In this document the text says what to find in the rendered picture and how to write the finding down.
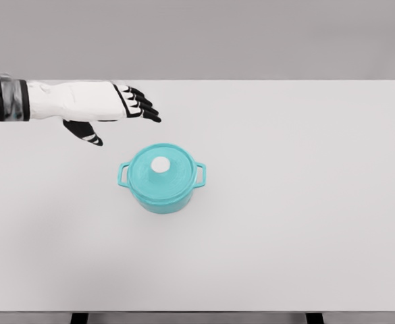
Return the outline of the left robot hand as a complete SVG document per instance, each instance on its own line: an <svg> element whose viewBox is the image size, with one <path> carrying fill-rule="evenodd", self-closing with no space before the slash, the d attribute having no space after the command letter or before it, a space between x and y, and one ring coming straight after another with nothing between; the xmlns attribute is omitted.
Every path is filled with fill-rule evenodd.
<svg viewBox="0 0 395 324"><path fill-rule="evenodd" d="M103 146L103 141L92 122L116 122L136 117L161 122L152 102L131 86L108 81L70 82L64 86L60 111L63 126L75 137L95 146Z"/></svg>

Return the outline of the teal pot lid white knob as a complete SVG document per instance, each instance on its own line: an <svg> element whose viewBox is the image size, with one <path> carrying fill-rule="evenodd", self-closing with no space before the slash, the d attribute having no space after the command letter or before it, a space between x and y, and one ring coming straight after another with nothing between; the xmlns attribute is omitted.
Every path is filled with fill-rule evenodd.
<svg viewBox="0 0 395 324"><path fill-rule="evenodd" d="M152 168L154 159L169 161L165 171ZM138 151L127 169L133 193L152 203L168 203L188 193L196 181L196 162L183 148L169 143L153 144Z"/></svg>

